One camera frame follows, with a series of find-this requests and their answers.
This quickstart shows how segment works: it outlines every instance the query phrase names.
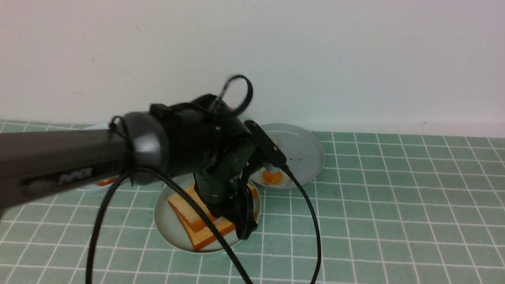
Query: gray plate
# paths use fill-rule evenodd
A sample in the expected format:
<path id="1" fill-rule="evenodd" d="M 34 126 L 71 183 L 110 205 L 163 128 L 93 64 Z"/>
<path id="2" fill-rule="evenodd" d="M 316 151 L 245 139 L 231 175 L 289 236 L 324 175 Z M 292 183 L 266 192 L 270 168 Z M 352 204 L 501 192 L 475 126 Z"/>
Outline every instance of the gray plate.
<path id="1" fill-rule="evenodd" d="M 287 165 L 301 184 L 312 181 L 324 167 L 325 153 L 321 142 L 309 131 L 284 123 L 261 125 L 263 131 L 277 137 L 279 149 L 286 155 Z M 251 176 L 251 180 L 266 187 L 290 188 L 294 183 L 283 173 L 281 185 L 263 184 L 261 169 Z"/>

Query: egg yolk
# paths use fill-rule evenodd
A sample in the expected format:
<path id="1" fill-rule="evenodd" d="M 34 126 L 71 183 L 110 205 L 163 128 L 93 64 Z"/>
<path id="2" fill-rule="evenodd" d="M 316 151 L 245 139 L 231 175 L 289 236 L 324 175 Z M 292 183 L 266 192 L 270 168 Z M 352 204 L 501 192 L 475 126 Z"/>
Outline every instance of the egg yolk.
<path id="1" fill-rule="evenodd" d="M 280 184 L 282 182 L 282 172 L 278 171 L 276 173 L 271 173 L 269 171 L 263 171 L 263 182 L 268 185 Z"/>

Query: plate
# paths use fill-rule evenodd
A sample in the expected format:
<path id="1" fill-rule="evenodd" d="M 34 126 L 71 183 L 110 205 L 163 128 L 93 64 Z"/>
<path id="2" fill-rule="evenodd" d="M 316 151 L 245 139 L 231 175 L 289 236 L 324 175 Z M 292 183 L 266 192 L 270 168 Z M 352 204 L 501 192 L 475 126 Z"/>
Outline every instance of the plate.
<path id="1" fill-rule="evenodd" d="M 309 131 L 285 123 L 270 123 L 260 126 L 268 136 L 277 138 L 277 146 L 284 153 L 287 159 L 287 166 L 294 174 L 300 184 L 305 184 L 313 179 L 323 170 L 325 162 L 324 148 L 321 142 Z M 283 180 L 287 182 L 280 185 L 267 185 L 263 183 L 260 169 L 251 175 L 251 180 L 270 188 L 291 188 L 295 184 L 283 172 Z"/>
<path id="2" fill-rule="evenodd" d="M 174 178 L 174 181 L 182 188 L 186 188 L 190 184 L 194 183 L 194 178 L 192 174 L 186 174 Z M 173 194 L 175 194 L 175 191 L 170 187 L 166 186 L 158 196 L 158 199 L 156 200 L 154 209 L 154 220 L 156 228 L 158 229 L 158 232 L 160 232 L 160 235 L 174 247 L 177 247 L 183 251 L 187 251 L 190 253 L 208 254 L 224 251 L 223 247 L 218 241 L 214 241 L 213 243 L 207 245 L 198 252 L 194 251 L 193 246 L 191 245 L 191 241 L 189 240 L 186 232 L 184 231 L 184 228 L 177 219 L 174 210 L 168 204 L 167 198 Z M 257 222 L 261 215 L 261 198 L 259 193 L 258 198 L 254 199 L 254 210 L 255 212 L 259 212 L 258 214 L 256 214 L 256 222 Z M 239 240 L 237 238 L 235 230 L 226 234 L 224 236 L 224 239 L 231 247 L 234 247 L 242 242 L 242 240 Z"/>

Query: tiled countertop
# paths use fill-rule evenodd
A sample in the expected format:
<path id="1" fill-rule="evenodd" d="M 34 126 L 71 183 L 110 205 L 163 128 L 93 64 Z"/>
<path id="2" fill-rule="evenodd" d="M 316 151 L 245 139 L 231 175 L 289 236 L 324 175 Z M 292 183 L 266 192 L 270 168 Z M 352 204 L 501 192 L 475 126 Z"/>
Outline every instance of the tiled countertop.
<path id="1" fill-rule="evenodd" d="M 3 132 L 81 129 L 0 121 Z M 326 165 L 305 186 L 323 243 L 320 283 L 505 283 L 505 139 L 314 133 Z M 242 283 L 225 254 L 173 249 L 153 223 L 162 184 L 123 185 L 107 210 L 94 283 Z M 255 283 L 307 283 L 316 240 L 297 190 L 260 189 L 259 229 L 236 247 Z M 68 192 L 0 221 L 0 283 L 84 283 L 103 193 Z"/>

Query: orange food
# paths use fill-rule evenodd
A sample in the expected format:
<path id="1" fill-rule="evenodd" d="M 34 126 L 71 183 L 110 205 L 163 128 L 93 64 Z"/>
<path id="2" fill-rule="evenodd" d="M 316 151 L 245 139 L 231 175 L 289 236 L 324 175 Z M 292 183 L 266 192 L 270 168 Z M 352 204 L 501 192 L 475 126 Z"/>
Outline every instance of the orange food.
<path id="1" fill-rule="evenodd" d="M 104 186 L 104 185 L 113 183 L 117 179 L 118 179 L 117 177 L 111 177 L 111 178 L 108 178 L 108 179 L 101 180 L 99 182 L 95 182 L 95 184 L 98 185 L 98 186 Z"/>
<path id="2" fill-rule="evenodd" d="M 262 174 L 264 184 L 277 185 L 282 182 L 282 172 L 278 171 L 276 173 L 271 173 L 269 171 L 263 171 Z"/>

